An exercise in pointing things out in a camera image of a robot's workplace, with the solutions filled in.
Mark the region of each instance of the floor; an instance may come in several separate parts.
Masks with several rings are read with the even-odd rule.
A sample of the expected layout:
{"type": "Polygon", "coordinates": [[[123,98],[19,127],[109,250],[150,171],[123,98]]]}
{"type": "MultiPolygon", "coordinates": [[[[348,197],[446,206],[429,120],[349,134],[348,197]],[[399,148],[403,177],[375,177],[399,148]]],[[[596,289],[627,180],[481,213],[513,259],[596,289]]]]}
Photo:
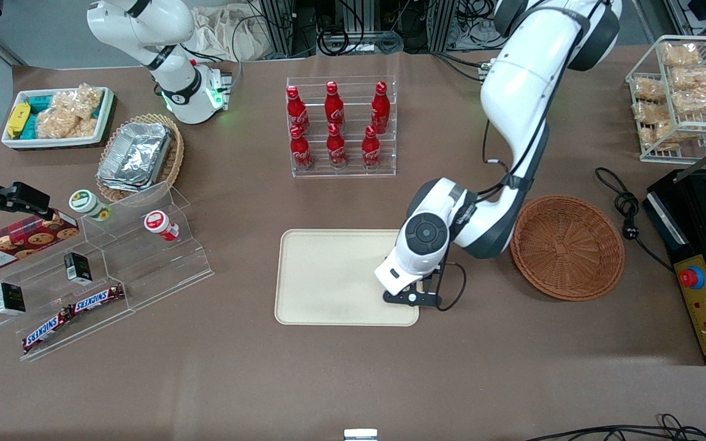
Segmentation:
{"type": "MultiPolygon", "coordinates": [[[[650,3],[647,0],[624,0],[619,45],[648,42],[633,1],[650,3]]],[[[221,0],[184,2],[190,7],[225,3],[221,0]]],[[[86,25],[88,5],[89,0],[8,0],[0,22],[0,41],[31,66],[64,69],[137,65],[134,59],[117,48],[100,43],[92,35],[86,25]],[[34,23],[37,22],[53,25],[43,27],[37,33],[34,32],[34,23]]],[[[11,100],[10,70],[0,61],[0,128],[11,100]]]]}

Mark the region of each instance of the cookie box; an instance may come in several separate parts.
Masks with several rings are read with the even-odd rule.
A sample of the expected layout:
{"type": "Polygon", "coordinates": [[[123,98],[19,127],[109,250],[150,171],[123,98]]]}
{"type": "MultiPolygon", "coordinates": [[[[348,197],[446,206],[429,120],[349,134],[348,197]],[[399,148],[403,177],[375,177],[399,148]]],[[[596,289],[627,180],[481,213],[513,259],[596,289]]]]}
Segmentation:
{"type": "Polygon", "coordinates": [[[53,209],[53,219],[30,216],[0,229],[0,268],[78,234],[78,222],[53,209]]]}
{"type": "MultiPolygon", "coordinates": [[[[12,150],[26,151],[26,150],[55,150],[64,148],[84,148],[84,147],[97,147],[96,145],[101,142],[105,136],[106,128],[108,126],[108,117],[110,116],[110,111],[114,105],[114,94],[112,90],[108,87],[97,87],[103,91],[103,97],[100,105],[100,114],[97,118],[97,126],[94,128],[94,134],[90,137],[82,138],[57,138],[57,139],[36,139],[36,140],[20,140],[12,139],[7,133],[7,130],[2,131],[2,143],[12,150]]],[[[12,103],[12,108],[8,115],[12,113],[15,107],[20,103],[28,102],[31,97],[42,97],[45,95],[53,95],[56,92],[66,91],[66,90],[76,90],[76,87],[70,87],[69,89],[43,89],[43,90],[25,90],[18,92],[15,97],[15,102],[12,103]]]]}

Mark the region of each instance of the coca-cola bottle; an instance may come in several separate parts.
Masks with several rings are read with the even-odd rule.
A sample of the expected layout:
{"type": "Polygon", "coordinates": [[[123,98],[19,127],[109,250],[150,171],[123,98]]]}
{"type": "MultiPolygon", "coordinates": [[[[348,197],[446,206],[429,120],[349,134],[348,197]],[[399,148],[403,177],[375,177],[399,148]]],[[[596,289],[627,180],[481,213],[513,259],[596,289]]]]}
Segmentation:
{"type": "Polygon", "coordinates": [[[303,137],[303,129],[298,124],[290,128],[290,152],[294,155],[296,168],[301,171],[310,170],[314,161],[309,151],[309,143],[303,137]]]}
{"type": "Polygon", "coordinates": [[[345,140],[340,136],[340,127],[336,123],[328,124],[328,140],[325,141],[328,148],[328,159],[334,170],[342,170],[347,167],[347,154],[345,154],[345,140]]]}
{"type": "Polygon", "coordinates": [[[390,103],[389,97],[386,97],[386,83],[378,81],[375,84],[375,98],[372,100],[372,125],[375,126],[376,133],[386,133],[391,111],[392,103],[390,103]]]}
{"type": "Polygon", "coordinates": [[[288,96],[288,116],[290,117],[291,126],[298,124],[306,132],[309,129],[309,116],[306,114],[306,105],[303,103],[302,98],[299,98],[299,89],[296,86],[288,86],[286,94],[288,96]]]}
{"type": "Polygon", "coordinates": [[[381,142],[376,135],[374,126],[367,126],[364,134],[364,141],[361,142],[362,157],[364,167],[367,170],[375,170],[381,164],[381,142]]]}
{"type": "Polygon", "coordinates": [[[339,93],[337,93],[334,81],[329,81],[325,84],[325,103],[323,107],[325,108],[325,118],[328,123],[336,124],[340,128],[340,132],[342,132],[345,126],[345,106],[339,93]]]}

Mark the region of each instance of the round wicker basket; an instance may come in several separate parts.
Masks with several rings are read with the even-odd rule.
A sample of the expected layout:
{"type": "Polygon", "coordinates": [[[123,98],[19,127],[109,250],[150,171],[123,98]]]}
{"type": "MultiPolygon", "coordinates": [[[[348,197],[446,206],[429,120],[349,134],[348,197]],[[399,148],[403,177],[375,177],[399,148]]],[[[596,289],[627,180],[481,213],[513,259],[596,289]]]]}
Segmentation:
{"type": "Polygon", "coordinates": [[[608,293],[625,264],[623,240],[606,215],[565,195],[525,204],[511,252],[533,287],[566,301],[588,301],[608,293]]]}
{"type": "MultiPolygon", "coordinates": [[[[168,127],[173,132],[173,137],[170,140],[168,154],[165,155],[165,161],[162,163],[162,170],[160,171],[157,182],[168,181],[168,184],[173,185],[174,182],[176,182],[176,178],[178,178],[179,176],[179,168],[181,168],[181,161],[184,159],[184,140],[181,137],[181,133],[179,132],[179,128],[176,126],[176,123],[171,121],[168,117],[165,117],[163,115],[154,115],[151,113],[147,115],[136,116],[126,123],[156,122],[168,127]]],[[[110,145],[113,143],[113,140],[116,138],[116,135],[118,135],[118,131],[120,131],[123,126],[124,124],[117,128],[114,134],[110,135],[110,138],[108,138],[107,142],[105,143],[105,148],[100,158],[101,164],[105,160],[105,157],[107,156],[107,153],[110,150],[110,145]]],[[[107,200],[111,201],[112,203],[114,203],[115,201],[120,201],[121,199],[126,198],[127,196],[132,195],[134,193],[125,192],[125,190],[114,190],[113,188],[105,187],[99,180],[97,181],[97,187],[100,188],[101,195],[103,195],[107,200]]]]}

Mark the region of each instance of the snickers bar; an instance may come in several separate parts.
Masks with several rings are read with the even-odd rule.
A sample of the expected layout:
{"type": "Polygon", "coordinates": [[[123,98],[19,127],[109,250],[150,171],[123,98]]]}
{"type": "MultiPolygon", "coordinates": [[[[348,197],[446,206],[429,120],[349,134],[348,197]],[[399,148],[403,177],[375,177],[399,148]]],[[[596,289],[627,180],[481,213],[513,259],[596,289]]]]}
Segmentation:
{"type": "Polygon", "coordinates": [[[42,326],[34,330],[23,339],[23,354],[28,354],[28,352],[34,349],[35,346],[44,341],[48,335],[51,335],[54,331],[61,328],[62,325],[67,323],[67,321],[71,318],[72,312],[69,308],[65,307],[59,311],[58,314],[48,319],[47,322],[43,323],[42,326]]]}
{"type": "Polygon", "coordinates": [[[85,298],[76,304],[69,305],[71,314],[76,316],[81,312],[88,311],[92,308],[98,307],[101,304],[106,304],[109,301],[114,301],[115,299],[122,298],[124,296],[124,287],[120,285],[115,285],[115,287],[110,287],[107,290],[101,291],[99,293],[90,296],[90,298],[85,298]]]}

